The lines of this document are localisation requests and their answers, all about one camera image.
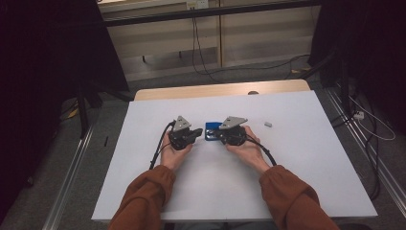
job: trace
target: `white paper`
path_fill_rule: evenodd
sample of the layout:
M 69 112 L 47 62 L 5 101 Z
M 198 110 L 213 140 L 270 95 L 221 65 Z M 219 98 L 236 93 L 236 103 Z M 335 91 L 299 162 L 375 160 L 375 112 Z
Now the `white paper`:
M 228 116 L 247 118 L 245 125 L 277 163 L 316 190 L 330 217 L 377 215 L 315 93 L 308 91 L 130 103 L 92 219 L 111 220 L 128 184 L 148 170 L 164 127 L 179 115 L 192 124 L 191 129 L 204 128 L 207 122 L 223 122 Z M 162 219 L 271 218 L 257 173 L 220 142 L 197 138 L 176 174 Z

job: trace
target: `wrist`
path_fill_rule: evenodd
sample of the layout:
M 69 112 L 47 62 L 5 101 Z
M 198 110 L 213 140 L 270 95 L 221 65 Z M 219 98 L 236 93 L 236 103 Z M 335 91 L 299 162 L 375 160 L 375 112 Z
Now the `wrist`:
M 267 170 L 271 169 L 271 167 L 265 162 L 265 161 L 261 161 L 258 164 L 254 165 L 254 169 L 259 173 L 259 174 L 263 174 L 265 173 Z
M 174 171 L 174 166 L 171 165 L 171 164 L 162 164 L 162 163 L 161 163 L 161 165 L 167 167 L 167 168 L 168 168 L 169 170 L 171 170 L 171 171 Z

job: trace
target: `table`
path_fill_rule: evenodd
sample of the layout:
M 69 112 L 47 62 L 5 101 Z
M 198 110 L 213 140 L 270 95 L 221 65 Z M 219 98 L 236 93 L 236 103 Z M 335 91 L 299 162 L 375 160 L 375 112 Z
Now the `table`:
M 249 91 L 259 95 L 245 96 Z M 224 119 L 225 114 L 248 118 L 247 125 L 268 145 L 276 161 L 318 192 L 329 216 L 376 216 L 317 97 L 303 80 L 150 89 L 138 92 L 135 99 L 128 108 L 93 220 L 112 218 L 126 186 L 148 168 L 166 124 L 156 121 L 176 118 L 179 113 L 192 128 Z M 274 124 L 272 128 L 263 125 L 266 120 Z M 261 199 L 258 175 L 222 144 L 204 139 L 196 140 L 193 154 L 179 169 L 172 198 L 162 213 L 166 221 L 270 218 Z

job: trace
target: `forearm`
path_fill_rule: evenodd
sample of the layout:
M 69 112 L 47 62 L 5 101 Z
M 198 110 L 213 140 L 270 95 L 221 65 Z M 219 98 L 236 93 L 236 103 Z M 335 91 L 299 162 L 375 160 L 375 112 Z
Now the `forearm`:
M 338 229 L 320 207 L 316 192 L 284 167 L 269 169 L 259 183 L 279 229 Z
M 109 229 L 159 229 L 160 213 L 168 202 L 174 173 L 157 166 L 138 176 L 127 188 Z

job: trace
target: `small white object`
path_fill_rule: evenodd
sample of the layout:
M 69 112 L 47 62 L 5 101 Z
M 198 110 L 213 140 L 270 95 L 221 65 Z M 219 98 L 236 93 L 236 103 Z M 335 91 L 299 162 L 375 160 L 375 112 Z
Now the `small white object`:
M 358 120 L 364 120 L 364 112 L 363 111 L 356 111 L 354 114 L 354 118 Z
M 209 0 L 197 0 L 196 5 L 199 10 L 207 9 L 209 7 Z
M 271 124 L 271 123 L 268 123 L 268 122 L 265 122 L 265 126 L 266 126 L 266 127 L 272 127 L 272 124 Z
M 358 107 L 360 107 L 362 110 L 364 110 L 364 112 L 368 113 L 370 116 L 372 116 L 373 118 L 375 118 L 376 121 L 380 122 L 384 127 L 386 127 L 386 128 L 392 133 L 393 137 L 391 137 L 391 138 L 385 138 L 385 137 L 381 137 L 381 136 L 376 135 L 375 133 L 369 131 L 366 127 L 362 126 L 362 124 L 361 124 L 361 122 L 360 122 L 360 119 L 358 119 L 358 123 L 359 123 L 359 125 L 360 125 L 362 128 L 364 128 L 368 133 L 372 134 L 373 136 L 375 136 L 375 137 L 377 137 L 377 138 L 379 138 L 379 139 L 381 139 L 381 140 L 384 140 L 384 141 L 392 141 L 392 140 L 394 140 L 394 139 L 396 138 L 395 132 L 394 132 L 391 128 L 389 128 L 384 122 L 382 122 L 381 120 L 379 120 L 379 118 L 373 116 L 373 114 L 371 114 L 371 113 L 370 113 L 367 109 L 365 109 L 363 106 L 359 105 L 359 103 L 358 103 L 356 100 L 354 100 L 352 97 L 350 97 L 350 99 L 351 99 L 356 105 L 358 105 Z
M 188 1 L 186 2 L 186 10 L 190 11 L 190 10 L 197 10 L 197 3 L 196 1 Z

